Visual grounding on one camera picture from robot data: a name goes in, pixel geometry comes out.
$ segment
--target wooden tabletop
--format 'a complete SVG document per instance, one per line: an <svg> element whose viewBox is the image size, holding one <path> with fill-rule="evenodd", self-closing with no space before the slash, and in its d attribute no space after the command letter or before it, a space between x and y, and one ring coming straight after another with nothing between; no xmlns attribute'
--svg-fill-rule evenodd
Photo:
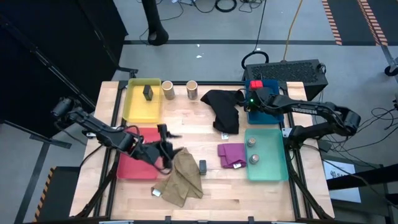
<svg viewBox="0 0 398 224"><path fill-rule="evenodd" d="M289 96L296 100L306 100L302 83L287 84ZM111 123L118 82L103 82L94 116L106 124ZM221 139L221 133L213 128L215 114L210 106L200 101L208 90L237 90L241 86L199 86L198 98L189 100L185 86L174 86L174 100L163 99L162 123L168 130L183 137L171 140L174 147L185 146L196 162L205 159L207 174L201 177L203 198L187 198L183 208L166 202L161 197L152 196L150 188L165 176L159 174L158 180L118 180L114 195L112 219L124 220L164 220L170 215L172 220L211 220L245 221L254 216L256 221L293 221L294 212L289 182L250 182L246 169L223 169L217 155L217 145L244 141L247 128L279 128L278 125L250 125L242 107L239 110L239 134ZM123 91L119 109L118 125L121 124L124 97ZM311 126L310 115L293 113L296 125ZM156 124L136 124L139 127L156 127ZM315 140L306 144L317 147ZM85 156L99 144L88 140ZM75 197L70 215L76 215L93 196L100 181L104 152L94 154L80 171ZM334 217L333 208L323 173L322 161L318 151L301 148L303 168L307 187L327 214ZM302 194L297 188L301 217L305 217ZM100 215L104 215L108 190L103 195Z"/></svg>

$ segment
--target black box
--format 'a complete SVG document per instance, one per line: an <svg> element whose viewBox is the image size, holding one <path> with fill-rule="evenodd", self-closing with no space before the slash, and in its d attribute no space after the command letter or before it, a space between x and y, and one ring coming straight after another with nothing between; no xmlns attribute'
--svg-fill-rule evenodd
<svg viewBox="0 0 398 224"><path fill-rule="evenodd" d="M199 173L200 175L206 175L207 165L206 160L199 160Z"/></svg>
<svg viewBox="0 0 398 224"><path fill-rule="evenodd" d="M307 100L311 101L328 85L325 74L319 69L319 60L300 60L247 65L243 80L273 79L286 89L286 82L303 82Z"/></svg>
<svg viewBox="0 0 398 224"><path fill-rule="evenodd" d="M142 93L144 94L144 97L145 97L145 99L147 99L147 101L152 100L152 96L154 95L154 92L152 91L152 88L150 87L150 85L145 85L144 91Z"/></svg>

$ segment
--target purple cloth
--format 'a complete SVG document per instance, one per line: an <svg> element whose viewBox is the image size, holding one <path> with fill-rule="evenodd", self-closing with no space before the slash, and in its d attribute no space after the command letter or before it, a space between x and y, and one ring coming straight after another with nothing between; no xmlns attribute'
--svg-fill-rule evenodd
<svg viewBox="0 0 398 224"><path fill-rule="evenodd" d="M223 168L233 168L234 164L246 167L246 156L243 143L227 143L217 146L218 156L221 158Z"/></svg>

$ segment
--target teal tray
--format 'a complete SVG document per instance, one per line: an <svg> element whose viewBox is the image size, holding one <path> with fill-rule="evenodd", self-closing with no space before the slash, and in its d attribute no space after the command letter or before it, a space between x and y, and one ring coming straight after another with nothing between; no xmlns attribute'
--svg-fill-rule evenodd
<svg viewBox="0 0 398 224"><path fill-rule="evenodd" d="M248 139L255 138L254 146L248 146ZM287 180L285 149L282 132L279 129L247 129L244 134L248 179L255 181ZM249 158L259 155L259 161L251 164Z"/></svg>

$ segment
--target small cup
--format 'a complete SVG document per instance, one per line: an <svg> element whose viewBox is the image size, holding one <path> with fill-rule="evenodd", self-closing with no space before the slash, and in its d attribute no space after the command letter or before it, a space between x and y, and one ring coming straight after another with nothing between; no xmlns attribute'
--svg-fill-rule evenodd
<svg viewBox="0 0 398 224"><path fill-rule="evenodd" d="M251 138L248 139L248 146L249 147L253 147L255 145L255 143L256 143L256 139L255 138L251 137Z"/></svg>
<svg viewBox="0 0 398 224"><path fill-rule="evenodd" d="M198 97L198 83L193 80L187 82L187 93L190 100L195 100Z"/></svg>
<svg viewBox="0 0 398 224"><path fill-rule="evenodd" d="M260 160L259 155L257 154L253 154L250 158L249 158L249 162L251 164L256 164L258 161Z"/></svg>
<svg viewBox="0 0 398 224"><path fill-rule="evenodd" d="M172 100L175 97L173 83L170 81L164 81L162 83L162 89L164 92L164 97L168 100Z"/></svg>

